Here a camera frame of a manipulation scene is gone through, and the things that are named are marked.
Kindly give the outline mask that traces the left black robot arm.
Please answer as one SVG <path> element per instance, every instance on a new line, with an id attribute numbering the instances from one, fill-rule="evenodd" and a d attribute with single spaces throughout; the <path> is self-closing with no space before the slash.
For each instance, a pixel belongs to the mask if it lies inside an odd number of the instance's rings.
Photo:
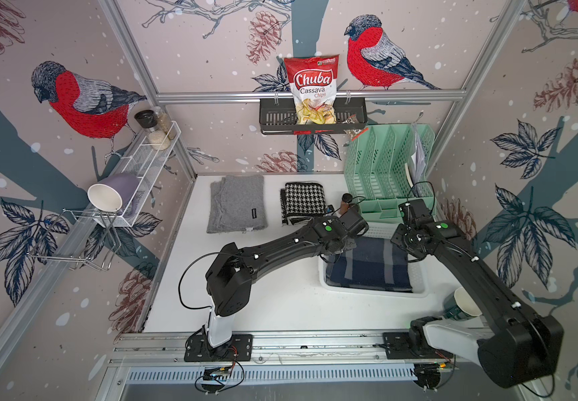
<path id="1" fill-rule="evenodd" d="M 259 279 L 302 259 L 342 255 L 355 248 L 356 239 L 368 229 L 361 214 L 351 208 L 340 217 L 313 217 L 297 231 L 262 245 L 225 245 L 205 274 L 211 297 L 207 345 L 218 349 L 230 344 L 235 314 L 247 305 Z"/>

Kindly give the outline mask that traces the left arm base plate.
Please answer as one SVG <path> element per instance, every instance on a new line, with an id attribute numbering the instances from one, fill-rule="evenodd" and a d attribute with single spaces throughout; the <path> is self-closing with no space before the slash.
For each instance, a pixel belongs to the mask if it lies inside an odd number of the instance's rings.
<path id="1" fill-rule="evenodd" d="M 251 358 L 253 336 L 234 334 L 225 344 L 213 348 L 208 343 L 208 335 L 197 332 L 185 342 L 184 361 L 199 362 L 247 362 Z"/>

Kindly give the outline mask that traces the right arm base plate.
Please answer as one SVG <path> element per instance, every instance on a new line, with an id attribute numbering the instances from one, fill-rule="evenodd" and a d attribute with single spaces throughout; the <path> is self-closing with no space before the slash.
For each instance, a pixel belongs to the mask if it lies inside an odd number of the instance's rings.
<path id="1" fill-rule="evenodd" d="M 409 332 L 383 332 L 382 344 L 388 359 L 442 359 L 451 362 L 453 354 L 434 349 L 424 338 L 412 340 Z"/>

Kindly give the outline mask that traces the white plastic basket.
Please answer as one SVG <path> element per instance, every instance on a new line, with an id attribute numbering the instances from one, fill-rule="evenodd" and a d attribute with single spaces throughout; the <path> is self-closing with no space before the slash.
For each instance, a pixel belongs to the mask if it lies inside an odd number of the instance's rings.
<path id="1" fill-rule="evenodd" d="M 395 224 L 371 222 L 369 224 L 369 230 L 362 237 L 382 238 L 391 240 L 396 228 L 397 226 Z M 425 297 L 427 295 L 427 279 L 425 278 L 425 274 L 422 272 L 422 269 L 417 262 L 414 263 L 408 261 L 408 273 L 413 287 L 412 293 L 382 292 L 382 291 L 370 291 L 347 287 L 332 287 L 327 285 L 324 279 L 327 258 L 328 257 L 325 257 L 324 259 L 318 261 L 318 269 L 319 269 L 320 283 L 322 284 L 322 287 L 325 287 L 328 290 L 338 292 L 369 292 L 371 294 L 387 295 L 390 297 Z"/>

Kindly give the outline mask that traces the navy plaid scarf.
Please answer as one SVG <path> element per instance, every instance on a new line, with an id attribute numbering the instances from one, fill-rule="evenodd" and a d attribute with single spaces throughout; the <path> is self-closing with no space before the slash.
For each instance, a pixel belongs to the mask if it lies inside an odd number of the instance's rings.
<path id="1" fill-rule="evenodd" d="M 412 293 L 408 254 L 390 240 L 360 237 L 356 247 L 327 258 L 325 283 L 370 291 Z"/>

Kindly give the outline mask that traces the grey scarf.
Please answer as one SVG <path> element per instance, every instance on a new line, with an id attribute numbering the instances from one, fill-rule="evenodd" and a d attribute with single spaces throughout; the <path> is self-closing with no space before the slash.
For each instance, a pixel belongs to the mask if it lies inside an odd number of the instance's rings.
<path id="1" fill-rule="evenodd" d="M 206 232 L 252 232 L 268 227 L 262 175 L 227 175 L 210 184 Z"/>

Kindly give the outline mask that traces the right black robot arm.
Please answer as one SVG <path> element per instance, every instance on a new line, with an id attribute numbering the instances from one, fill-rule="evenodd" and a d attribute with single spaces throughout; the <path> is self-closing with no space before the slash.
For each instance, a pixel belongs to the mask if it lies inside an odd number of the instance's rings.
<path id="1" fill-rule="evenodd" d="M 435 221 L 423 200 L 408 200 L 398 209 L 403 222 L 392 243 L 417 259 L 433 256 L 447 267 L 489 327 L 432 320 L 422 325 L 427 344 L 478 364 L 504 389 L 554 375 L 564 337 L 558 320 L 522 302 L 477 256 L 462 230 L 450 221 Z"/>

